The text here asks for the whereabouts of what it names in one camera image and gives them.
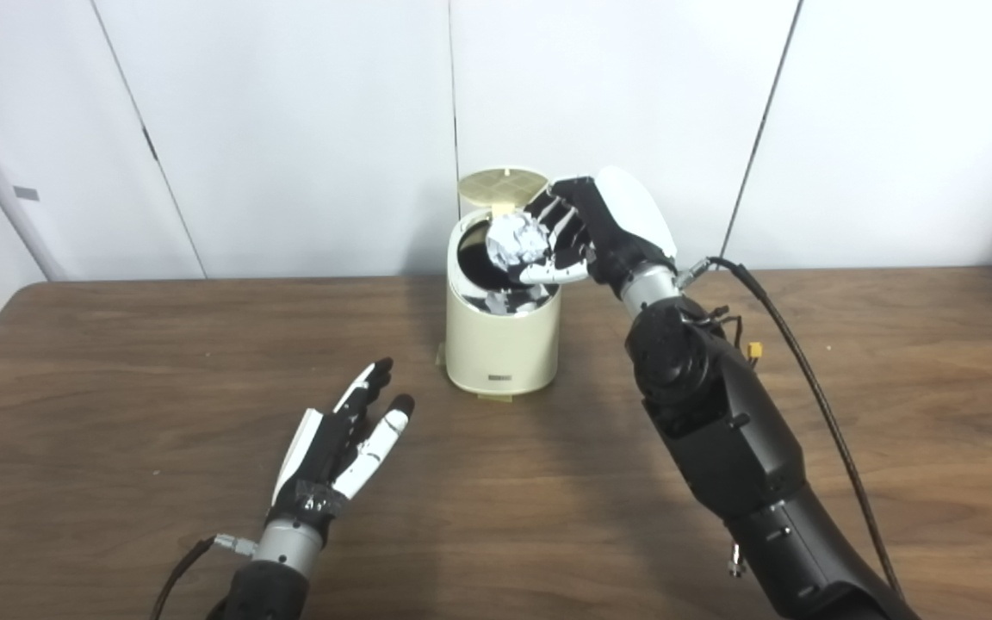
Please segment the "gold lid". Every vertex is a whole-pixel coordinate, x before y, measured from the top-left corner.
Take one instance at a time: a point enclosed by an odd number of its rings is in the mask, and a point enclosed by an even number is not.
[[[518,208],[534,199],[546,177],[521,168],[481,170],[457,182],[457,193],[477,207]]]

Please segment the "black robotic forearm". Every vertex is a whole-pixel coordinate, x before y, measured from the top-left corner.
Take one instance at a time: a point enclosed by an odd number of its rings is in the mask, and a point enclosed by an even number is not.
[[[824,510],[794,433],[701,307],[682,295],[645,307],[626,350],[669,454],[733,534],[780,616],[917,619]]]

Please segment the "robotic arm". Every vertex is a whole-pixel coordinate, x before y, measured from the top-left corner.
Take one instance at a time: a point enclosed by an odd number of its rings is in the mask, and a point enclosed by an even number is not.
[[[296,620],[301,616],[308,578],[327,543],[328,526],[369,481],[408,426],[414,401],[401,395],[363,437],[367,408],[389,384],[392,367],[388,357],[370,364],[331,413],[316,409],[304,413],[282,462],[263,537],[257,545],[241,539],[220,541],[237,553],[245,550],[251,561],[233,575],[227,598],[210,613],[210,619]]]
[[[550,251],[520,282],[605,283],[633,317],[626,352],[646,412],[699,502],[733,535],[780,616],[916,620],[843,537],[806,480],[803,449],[716,318],[684,295],[664,217],[629,174],[556,181],[528,205]]]

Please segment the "black cable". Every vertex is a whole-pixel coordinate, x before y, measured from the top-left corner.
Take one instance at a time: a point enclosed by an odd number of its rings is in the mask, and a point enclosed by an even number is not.
[[[189,552],[183,556],[182,560],[178,561],[178,564],[174,565],[174,568],[170,571],[170,576],[166,578],[165,584],[163,584],[163,589],[158,592],[158,596],[155,597],[155,605],[152,606],[152,612],[149,616],[149,620],[158,620],[158,616],[163,612],[163,605],[166,603],[166,597],[170,596],[171,589],[174,588],[174,584],[178,581],[178,578],[182,577],[182,574],[194,565],[197,558],[205,555],[208,552],[209,547],[213,546],[213,539],[216,536],[210,536],[209,538],[202,538],[197,541],[193,547],[190,547]]]
[[[818,400],[818,408],[821,409],[821,415],[826,419],[826,426],[829,427],[830,435],[834,437],[834,443],[837,444],[837,451],[840,452],[841,460],[844,462],[847,478],[852,483],[852,489],[855,491],[855,499],[858,500],[859,509],[863,512],[863,519],[867,524],[867,533],[871,534],[871,542],[875,545],[875,553],[878,554],[879,564],[883,566],[883,573],[886,573],[886,580],[890,583],[890,588],[893,588],[894,592],[897,593],[898,598],[904,599],[905,595],[902,593],[902,585],[898,582],[897,574],[894,574],[894,565],[890,562],[890,555],[886,553],[883,535],[879,533],[878,522],[875,521],[875,513],[871,510],[871,502],[867,499],[863,480],[859,478],[859,471],[855,468],[855,462],[852,460],[852,454],[847,448],[846,441],[844,441],[844,435],[841,432],[840,425],[837,424],[834,411],[832,411],[832,407],[829,405],[826,394],[822,391],[822,385],[818,383],[818,377],[815,376],[814,369],[810,367],[810,362],[806,360],[806,354],[803,353],[802,346],[798,344],[798,338],[795,338],[795,334],[791,333],[791,327],[787,326],[787,321],[783,318],[783,314],[779,313],[779,310],[772,303],[772,298],[768,297],[767,291],[764,290],[764,287],[760,286],[759,282],[756,282],[756,278],[745,268],[744,264],[733,263],[720,257],[710,257],[709,260],[713,264],[720,264],[720,266],[727,268],[735,278],[741,280],[741,283],[745,285],[749,293],[752,293],[753,297],[759,300],[761,305],[764,306],[764,309],[771,315],[772,321],[775,321],[779,332],[783,334],[784,341],[787,341],[790,352],[795,354],[798,368],[803,370],[803,375],[806,376],[806,382],[810,384],[810,391],[814,392],[814,397]]]
[[[745,321],[737,314],[737,330],[733,332],[733,348],[741,350],[741,334],[745,333]]]

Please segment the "cream trash can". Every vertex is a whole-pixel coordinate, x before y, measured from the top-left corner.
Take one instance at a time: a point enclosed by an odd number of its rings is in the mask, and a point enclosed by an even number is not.
[[[466,392],[512,396],[554,380],[560,287],[512,282],[485,247],[493,215],[521,208],[546,184],[541,174],[504,168],[458,182],[461,197],[481,208],[458,221],[446,246],[446,374]]]

